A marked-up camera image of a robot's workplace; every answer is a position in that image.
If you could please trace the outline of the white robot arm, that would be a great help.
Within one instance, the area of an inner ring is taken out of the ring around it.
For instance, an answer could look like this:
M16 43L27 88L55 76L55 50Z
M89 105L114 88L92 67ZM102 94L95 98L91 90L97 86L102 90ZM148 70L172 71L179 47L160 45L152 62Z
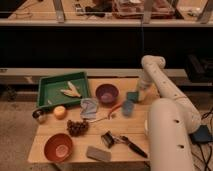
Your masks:
M139 89L155 84L160 94L147 116L151 171L195 171L189 134L200 127L200 112L163 72L164 57L145 55L141 65Z

